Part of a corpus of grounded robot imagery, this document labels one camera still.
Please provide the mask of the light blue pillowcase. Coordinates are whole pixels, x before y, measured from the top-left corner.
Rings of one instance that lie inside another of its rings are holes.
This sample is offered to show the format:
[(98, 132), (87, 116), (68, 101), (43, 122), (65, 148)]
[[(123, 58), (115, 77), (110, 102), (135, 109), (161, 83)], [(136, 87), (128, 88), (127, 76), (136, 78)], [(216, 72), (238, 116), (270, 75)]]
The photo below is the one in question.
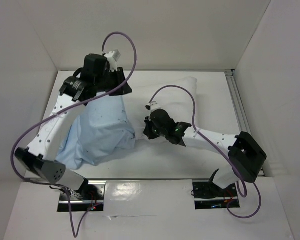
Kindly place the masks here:
[(60, 144), (56, 160), (68, 169), (97, 166), (117, 150), (135, 148), (136, 135), (122, 96), (91, 101), (73, 122)]

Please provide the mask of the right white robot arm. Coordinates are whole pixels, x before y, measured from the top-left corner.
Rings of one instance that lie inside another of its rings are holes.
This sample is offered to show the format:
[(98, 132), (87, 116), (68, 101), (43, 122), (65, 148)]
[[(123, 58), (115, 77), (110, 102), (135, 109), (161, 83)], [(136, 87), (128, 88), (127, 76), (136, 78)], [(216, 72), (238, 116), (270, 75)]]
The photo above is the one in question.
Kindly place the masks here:
[(150, 113), (144, 120), (144, 134), (149, 140), (165, 138), (173, 145), (207, 150), (222, 155), (229, 166), (216, 170), (209, 179), (208, 190), (220, 196), (225, 189), (238, 182), (254, 183), (267, 155), (248, 132), (238, 135), (222, 134), (175, 122), (163, 109)]

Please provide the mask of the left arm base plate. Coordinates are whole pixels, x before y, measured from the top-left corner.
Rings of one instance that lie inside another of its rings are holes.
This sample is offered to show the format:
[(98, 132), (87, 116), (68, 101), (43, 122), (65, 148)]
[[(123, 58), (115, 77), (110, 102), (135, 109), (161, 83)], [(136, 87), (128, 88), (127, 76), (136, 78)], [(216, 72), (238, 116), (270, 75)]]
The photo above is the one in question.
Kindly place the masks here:
[(68, 187), (61, 188), (57, 212), (68, 213), (69, 203), (71, 211), (74, 213), (83, 213), (91, 208), (91, 212), (104, 211), (106, 181), (89, 180), (87, 188), (78, 193)]

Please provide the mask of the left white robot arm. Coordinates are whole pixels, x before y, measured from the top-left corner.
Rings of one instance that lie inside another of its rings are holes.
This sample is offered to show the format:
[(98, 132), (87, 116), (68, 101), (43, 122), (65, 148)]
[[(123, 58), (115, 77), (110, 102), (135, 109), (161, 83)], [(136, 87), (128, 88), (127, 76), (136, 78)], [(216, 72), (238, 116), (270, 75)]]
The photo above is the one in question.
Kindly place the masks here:
[(30, 172), (41, 177), (48, 185), (70, 191), (78, 200), (87, 197), (89, 181), (56, 160), (59, 146), (73, 122), (89, 102), (104, 96), (122, 96), (132, 92), (124, 70), (118, 67), (121, 54), (88, 54), (84, 65), (62, 84), (55, 106), (40, 125), (37, 136), (27, 145), (18, 147), (14, 156)]

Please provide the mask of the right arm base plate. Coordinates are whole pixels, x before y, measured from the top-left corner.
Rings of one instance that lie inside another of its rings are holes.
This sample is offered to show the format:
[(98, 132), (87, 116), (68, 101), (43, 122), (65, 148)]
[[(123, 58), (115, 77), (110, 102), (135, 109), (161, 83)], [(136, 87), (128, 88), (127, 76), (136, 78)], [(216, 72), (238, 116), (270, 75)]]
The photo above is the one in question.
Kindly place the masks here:
[(238, 192), (235, 184), (226, 189), (212, 186), (208, 180), (194, 180), (190, 194), (194, 198), (196, 210), (214, 210), (229, 208), (240, 208)]

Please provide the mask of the white pillow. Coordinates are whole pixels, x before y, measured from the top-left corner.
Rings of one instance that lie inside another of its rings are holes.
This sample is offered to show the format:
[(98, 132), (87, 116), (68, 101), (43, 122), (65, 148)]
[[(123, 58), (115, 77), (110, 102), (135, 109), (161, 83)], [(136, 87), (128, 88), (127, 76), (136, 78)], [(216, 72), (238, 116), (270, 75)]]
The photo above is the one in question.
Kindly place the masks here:
[(127, 118), (135, 131), (135, 139), (145, 140), (143, 134), (149, 115), (146, 104), (152, 97), (175, 122), (192, 123), (193, 102), (197, 99), (197, 79), (185, 77), (169, 83), (136, 87), (133, 92), (123, 96)]

